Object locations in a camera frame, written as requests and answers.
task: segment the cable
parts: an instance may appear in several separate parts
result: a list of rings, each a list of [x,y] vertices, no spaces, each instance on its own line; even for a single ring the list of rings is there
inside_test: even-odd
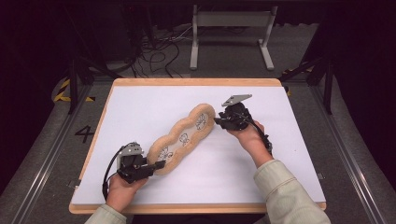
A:
[[[176,74],[178,74],[180,77],[183,77],[179,72],[175,71],[175,69],[172,69],[172,68],[168,68],[168,69],[174,71],[174,72],[175,72]]]
[[[186,34],[186,32],[188,32],[190,29],[192,28],[192,26],[190,26],[189,28],[187,28],[185,31],[183,31],[183,33],[181,33],[181,35],[179,35],[178,37],[172,37],[172,36],[168,36],[167,38],[166,38],[166,40],[168,40],[168,41],[175,41],[175,40],[177,40],[177,39],[179,39],[179,38],[186,38],[186,37],[182,37],[184,34]]]
[[[143,66],[142,66],[142,64],[140,63],[139,58],[137,58],[137,63],[140,65],[140,68],[141,68],[141,70],[142,70],[142,74],[143,74],[144,76],[146,76],[146,77],[149,77],[148,75],[146,75],[145,71],[143,70]]]
[[[268,136],[269,136],[269,135],[268,135],[268,134],[265,134],[265,133],[262,131],[262,129],[254,122],[253,119],[250,119],[250,118],[248,118],[248,117],[245,117],[245,116],[243,116],[243,115],[241,115],[241,114],[238,114],[238,113],[236,113],[236,112],[233,112],[233,114],[235,114],[235,115],[237,115],[237,116],[239,116],[239,117],[245,119],[248,123],[252,124],[252,125],[256,128],[257,132],[259,133],[260,137],[262,138],[262,141],[264,142],[265,147],[267,148],[268,152],[272,155],[272,149],[273,149],[273,147],[272,147],[272,143],[268,140]]]
[[[180,49],[178,48],[178,46],[177,46],[177,44],[175,44],[175,43],[173,43],[172,42],[172,44],[176,47],[176,49],[177,49],[177,55],[169,62],[169,63],[167,63],[166,64],[166,66],[165,66],[165,71],[166,71],[166,73],[170,76],[170,77],[172,77],[172,75],[170,74],[170,72],[168,71],[168,66],[169,66],[169,64],[171,64],[177,57],[178,57],[178,54],[180,53]]]
[[[137,71],[134,69],[134,65],[133,64],[131,65],[131,70],[134,73],[134,77],[137,78],[137,75],[136,75]]]
[[[162,58],[161,60],[159,60],[159,61],[153,61],[152,58],[153,58],[154,56],[156,56],[156,55],[162,55],[163,58]],[[166,56],[165,56],[165,54],[162,53],[162,52],[156,52],[156,53],[151,54],[151,56],[149,57],[149,61],[148,61],[148,65],[149,65],[149,70],[150,70],[150,72],[151,72],[151,73],[155,73],[156,71],[161,70],[161,68],[158,68],[158,69],[153,70],[153,69],[152,69],[152,64],[153,64],[153,63],[160,63],[160,62],[163,62],[163,61],[165,61],[165,59],[166,59]]]
[[[105,200],[107,200],[107,196],[108,196],[108,192],[107,192],[107,190],[108,190],[108,180],[111,178],[111,176],[113,176],[113,175],[116,174],[116,173],[115,173],[115,174],[111,175],[109,178],[107,178],[108,172],[110,172],[111,165],[113,164],[114,160],[117,158],[117,156],[119,155],[119,153],[120,153],[122,150],[123,150],[123,147],[121,147],[121,148],[117,151],[117,153],[116,153],[116,154],[113,156],[113,158],[111,159],[110,164],[107,166],[106,173],[105,173],[105,177],[103,178],[103,184],[102,184],[102,193],[103,193],[103,196],[105,197]]]

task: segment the foam object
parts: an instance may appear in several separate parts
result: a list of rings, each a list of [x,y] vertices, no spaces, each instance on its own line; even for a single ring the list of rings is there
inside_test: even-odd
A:
[[[188,117],[179,120],[169,134],[157,139],[148,151],[148,164],[154,164],[156,161],[166,161],[166,164],[154,174],[166,175],[173,171],[181,160],[212,131],[214,117],[215,109],[212,105],[200,104]]]

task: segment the wrist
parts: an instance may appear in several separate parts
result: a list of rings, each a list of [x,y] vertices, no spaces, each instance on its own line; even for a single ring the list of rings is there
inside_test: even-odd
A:
[[[116,210],[118,213],[121,213],[122,210],[124,209],[123,207],[120,207],[119,204],[113,203],[113,202],[106,202],[106,205],[111,207],[112,209]]]
[[[250,139],[245,143],[240,141],[240,144],[249,154],[255,151],[268,151],[260,138]]]
[[[257,168],[259,168],[266,162],[274,159],[274,157],[268,152],[265,146],[255,147],[251,150],[248,150],[247,152],[250,155],[250,157],[253,159]]]

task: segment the white surface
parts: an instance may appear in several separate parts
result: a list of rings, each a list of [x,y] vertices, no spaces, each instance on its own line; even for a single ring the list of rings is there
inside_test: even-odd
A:
[[[282,87],[115,87],[107,105],[91,160],[72,204],[101,204],[106,168],[121,147],[136,141],[147,154],[151,144],[168,134],[198,104],[216,113],[231,95],[252,94],[243,102],[265,126],[274,157],[296,175],[311,198],[325,202],[304,140]],[[111,174],[115,172],[115,163]],[[254,163],[237,140],[215,125],[212,133],[169,175],[152,176],[134,204],[263,203],[253,181]]]

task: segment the yellow tape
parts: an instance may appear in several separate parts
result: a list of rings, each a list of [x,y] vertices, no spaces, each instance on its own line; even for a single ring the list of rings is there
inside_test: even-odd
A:
[[[64,81],[64,83],[62,84],[61,88],[58,91],[58,94],[55,96],[55,99],[53,99],[54,102],[58,102],[58,101],[70,102],[70,101],[72,101],[71,97],[64,96],[64,92],[66,91],[66,88],[69,84],[70,84],[70,78],[68,78]],[[88,96],[87,99],[85,99],[85,101],[93,102],[93,101],[95,101],[95,97]]]

